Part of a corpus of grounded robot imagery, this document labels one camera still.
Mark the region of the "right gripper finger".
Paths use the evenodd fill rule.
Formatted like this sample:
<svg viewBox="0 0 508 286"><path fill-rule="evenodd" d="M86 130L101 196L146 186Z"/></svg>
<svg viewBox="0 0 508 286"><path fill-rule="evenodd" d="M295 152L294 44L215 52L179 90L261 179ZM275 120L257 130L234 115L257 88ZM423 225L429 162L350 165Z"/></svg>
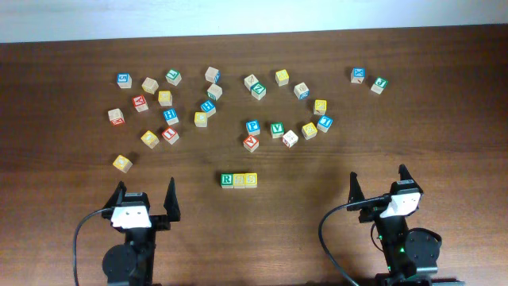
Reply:
<svg viewBox="0 0 508 286"><path fill-rule="evenodd" d="M416 182L416 180L410 174L408 168L404 164L400 164L398 167L398 174L400 175L399 183L404 189L416 188L421 194L423 194L422 188Z"/></svg>
<svg viewBox="0 0 508 286"><path fill-rule="evenodd" d="M358 211L361 209L360 202L365 200L364 193L361 190L357 174L355 172L350 173L349 179L350 184L347 211Z"/></svg>

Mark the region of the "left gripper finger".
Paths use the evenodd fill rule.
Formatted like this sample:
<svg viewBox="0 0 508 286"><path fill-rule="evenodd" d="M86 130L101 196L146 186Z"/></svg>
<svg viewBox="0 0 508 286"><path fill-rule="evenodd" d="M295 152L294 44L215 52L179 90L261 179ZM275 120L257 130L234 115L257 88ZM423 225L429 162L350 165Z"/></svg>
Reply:
<svg viewBox="0 0 508 286"><path fill-rule="evenodd" d="M115 207L119 207L125 198L127 188L123 181L120 181L114 190L114 193L107 200L104 205L101 216L102 218L111 218Z"/></svg>
<svg viewBox="0 0 508 286"><path fill-rule="evenodd" d="M170 179L167 194L164 200L164 209L166 210L167 219L170 222L179 222L181 219L181 211L175 191L175 179Z"/></svg>

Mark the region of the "green R block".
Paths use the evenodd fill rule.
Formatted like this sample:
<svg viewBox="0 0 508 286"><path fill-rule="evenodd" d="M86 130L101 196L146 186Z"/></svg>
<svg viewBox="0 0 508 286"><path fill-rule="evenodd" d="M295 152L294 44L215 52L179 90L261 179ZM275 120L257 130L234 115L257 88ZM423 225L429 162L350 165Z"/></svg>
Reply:
<svg viewBox="0 0 508 286"><path fill-rule="evenodd" d="M221 187L222 188L234 188L232 173L222 173L221 174Z"/></svg>

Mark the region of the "yellow S block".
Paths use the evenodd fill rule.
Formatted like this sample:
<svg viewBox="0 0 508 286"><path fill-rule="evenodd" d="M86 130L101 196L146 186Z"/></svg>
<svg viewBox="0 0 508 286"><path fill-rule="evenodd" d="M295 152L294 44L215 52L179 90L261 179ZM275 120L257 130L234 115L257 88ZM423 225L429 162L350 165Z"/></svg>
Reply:
<svg viewBox="0 0 508 286"><path fill-rule="evenodd" d="M233 174L233 187L234 188L245 188L245 174L234 173Z"/></svg>

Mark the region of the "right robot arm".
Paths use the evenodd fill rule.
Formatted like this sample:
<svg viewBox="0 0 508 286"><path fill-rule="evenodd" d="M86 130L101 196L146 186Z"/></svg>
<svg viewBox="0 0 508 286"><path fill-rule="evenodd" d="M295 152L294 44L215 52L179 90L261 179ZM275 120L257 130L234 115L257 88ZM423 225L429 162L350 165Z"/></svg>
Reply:
<svg viewBox="0 0 508 286"><path fill-rule="evenodd" d="M357 174L350 174L348 211L359 211L359 222L372 222L381 242L388 272L375 276L378 285L464 285L455 278L433 279L442 238L424 228L410 229L406 217L418 210L424 194L405 165L398 167L400 179L388 193L367 199Z"/></svg>

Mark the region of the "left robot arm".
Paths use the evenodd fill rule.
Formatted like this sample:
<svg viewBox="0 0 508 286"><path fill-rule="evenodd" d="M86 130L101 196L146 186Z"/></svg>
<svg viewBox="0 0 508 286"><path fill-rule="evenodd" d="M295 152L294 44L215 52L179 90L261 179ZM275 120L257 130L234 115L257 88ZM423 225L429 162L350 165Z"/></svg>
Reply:
<svg viewBox="0 0 508 286"><path fill-rule="evenodd" d="M150 214L150 202L144 192L128 192L118 183L106 202L102 217L125 235L125 240L110 248L103 260L102 270L108 285L147 286L153 284L156 234L169 231L173 222L181 219L175 192L175 180L170 179L164 199L165 214Z"/></svg>

